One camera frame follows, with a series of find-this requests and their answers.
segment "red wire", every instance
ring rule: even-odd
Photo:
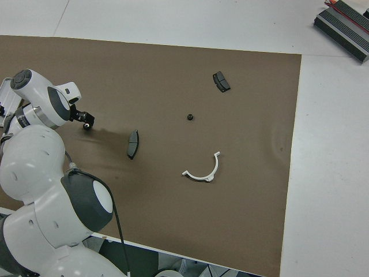
[[[362,29],[365,33],[369,34],[369,31],[366,30],[363,26],[361,26],[359,23],[357,23],[356,21],[352,20],[349,16],[347,16],[344,12],[340,11],[339,8],[335,7],[335,3],[336,1],[333,0],[329,0],[330,3],[328,2],[324,2],[325,5],[327,5],[328,7],[332,7],[336,12],[338,12],[339,14],[342,14],[344,17],[346,17],[349,21],[351,21],[352,23],[354,23],[356,26],[358,26],[360,29]]]

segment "white arc-shaped object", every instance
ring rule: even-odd
[[[189,173],[188,170],[186,170],[185,172],[183,172],[182,175],[183,176],[188,175],[192,179],[195,179],[195,180],[198,180],[198,181],[211,182],[214,179],[215,172],[217,172],[217,170],[218,170],[218,164],[219,164],[218,163],[218,156],[219,155],[220,155],[220,152],[216,152],[214,154],[214,157],[215,157],[215,167],[214,167],[213,171],[208,176],[205,176],[205,177],[196,177],[196,176],[193,176],[191,173]]]

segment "white curved handle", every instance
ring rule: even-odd
[[[213,171],[208,176],[205,176],[205,177],[196,177],[196,176],[193,176],[191,173],[189,173],[188,170],[186,170],[185,172],[183,172],[182,175],[183,176],[188,175],[192,179],[195,179],[195,180],[198,180],[198,181],[211,182],[214,179],[215,172],[217,172],[217,170],[218,170],[218,164],[219,164],[218,163],[218,156],[219,155],[220,155],[220,152],[216,152],[214,154],[214,157],[215,157],[215,167],[214,167]]]

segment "white table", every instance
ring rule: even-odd
[[[347,3],[369,8],[369,0]],[[303,54],[280,276],[367,276],[369,62],[312,26],[323,0],[0,4],[0,35]]]

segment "brown mat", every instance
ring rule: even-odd
[[[10,36],[0,36],[0,53],[0,78],[31,68],[78,85],[77,108],[95,126],[58,133],[111,187],[125,239],[279,276],[300,55]],[[218,70],[230,91],[215,87]],[[134,129],[140,147],[130,160]],[[212,182],[182,176],[208,175],[217,151]],[[19,207],[3,192],[0,201]],[[118,236],[112,223],[101,233]]]

